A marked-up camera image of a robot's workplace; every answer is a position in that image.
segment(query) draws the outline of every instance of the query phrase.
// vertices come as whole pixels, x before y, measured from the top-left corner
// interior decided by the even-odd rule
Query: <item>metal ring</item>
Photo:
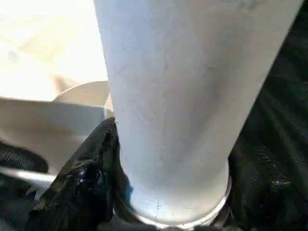
[[[228,196],[230,194],[230,191],[231,191],[231,185],[232,185],[232,180],[231,180],[231,177],[229,177],[225,196],[221,199],[221,201],[217,204],[217,206],[210,213],[208,213],[205,217],[198,219],[196,221],[193,221],[193,222],[176,225],[175,227],[183,229],[183,230],[190,230],[190,229],[193,229],[195,226],[209,226],[214,221],[214,219],[218,216],[221,209],[224,207],[228,199]],[[119,202],[118,209],[122,210],[122,212],[124,212],[125,215],[128,215],[130,219],[138,220],[148,225],[154,225],[159,229],[170,227],[170,225],[168,224],[156,222],[156,221],[153,221],[151,219],[148,219],[146,217],[139,215],[135,210],[127,206],[127,204],[123,201],[122,197],[120,196],[118,192],[116,192],[116,199]]]

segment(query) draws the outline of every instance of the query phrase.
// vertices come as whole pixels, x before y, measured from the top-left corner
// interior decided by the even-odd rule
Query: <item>black plastic bag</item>
[[[114,118],[103,121],[61,169],[29,214],[26,231],[90,231],[112,218]]]

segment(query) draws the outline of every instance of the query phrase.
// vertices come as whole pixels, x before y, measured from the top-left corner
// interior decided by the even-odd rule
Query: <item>pvc pipe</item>
[[[301,3],[95,1],[121,195],[142,221],[189,228],[224,199],[228,155]]]

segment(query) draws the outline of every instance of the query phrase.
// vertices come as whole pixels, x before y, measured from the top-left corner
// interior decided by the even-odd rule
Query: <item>dark fabric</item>
[[[90,231],[112,218],[112,180],[118,136],[103,121],[61,169],[30,212],[27,231]]]
[[[308,230],[307,29],[306,2],[230,156],[243,230]]]
[[[48,172],[47,162],[39,155],[3,142],[0,142],[0,166]],[[22,198],[29,188],[30,185],[22,180],[0,175],[0,196],[6,200]]]
[[[30,171],[48,171],[47,162],[39,155],[0,142],[0,166]],[[22,231],[34,204],[34,194],[26,195],[31,185],[0,175],[0,230]]]

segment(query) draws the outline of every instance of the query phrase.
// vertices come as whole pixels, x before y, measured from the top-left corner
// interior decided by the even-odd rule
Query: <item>metal rod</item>
[[[225,197],[228,155],[301,3],[95,0],[117,182],[146,222],[196,225]]]
[[[24,180],[41,189],[49,188],[54,179],[56,179],[56,176],[54,175],[9,167],[0,167],[0,174],[15,179]]]

